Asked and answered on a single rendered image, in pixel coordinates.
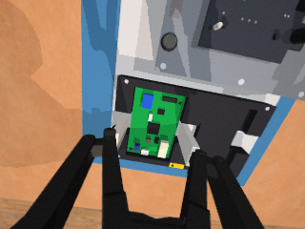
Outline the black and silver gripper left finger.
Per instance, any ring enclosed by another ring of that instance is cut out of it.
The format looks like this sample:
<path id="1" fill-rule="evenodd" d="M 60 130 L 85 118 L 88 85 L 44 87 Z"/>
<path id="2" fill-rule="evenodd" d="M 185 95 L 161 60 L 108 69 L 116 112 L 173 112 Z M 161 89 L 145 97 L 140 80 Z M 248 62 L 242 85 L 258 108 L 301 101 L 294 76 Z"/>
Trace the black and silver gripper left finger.
<path id="1" fill-rule="evenodd" d="M 130 114 L 104 129 L 102 138 L 83 135 L 29 211 L 10 229 L 63 229 L 95 157 L 102 156 L 102 229 L 132 229 L 118 149 Z"/>

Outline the green circuit board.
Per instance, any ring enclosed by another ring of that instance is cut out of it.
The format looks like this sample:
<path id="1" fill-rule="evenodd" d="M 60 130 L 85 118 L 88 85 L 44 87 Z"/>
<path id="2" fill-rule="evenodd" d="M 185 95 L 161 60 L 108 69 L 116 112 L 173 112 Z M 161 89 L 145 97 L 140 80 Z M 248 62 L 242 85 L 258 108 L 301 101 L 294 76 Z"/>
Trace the green circuit board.
<path id="1" fill-rule="evenodd" d="M 127 151 L 169 158 L 185 99 L 135 87 Z"/>

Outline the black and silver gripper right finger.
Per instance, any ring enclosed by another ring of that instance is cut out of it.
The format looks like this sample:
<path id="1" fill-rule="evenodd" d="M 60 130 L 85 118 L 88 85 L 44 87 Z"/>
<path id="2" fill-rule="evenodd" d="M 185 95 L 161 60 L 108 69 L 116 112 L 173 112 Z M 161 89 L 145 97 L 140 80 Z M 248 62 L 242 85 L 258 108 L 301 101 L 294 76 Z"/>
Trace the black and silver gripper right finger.
<path id="1" fill-rule="evenodd" d="M 189 166 L 179 216 L 184 229 L 211 229 L 207 179 L 223 229 L 265 229 L 227 161 L 199 149 L 188 124 L 181 123 L 177 138 Z"/>

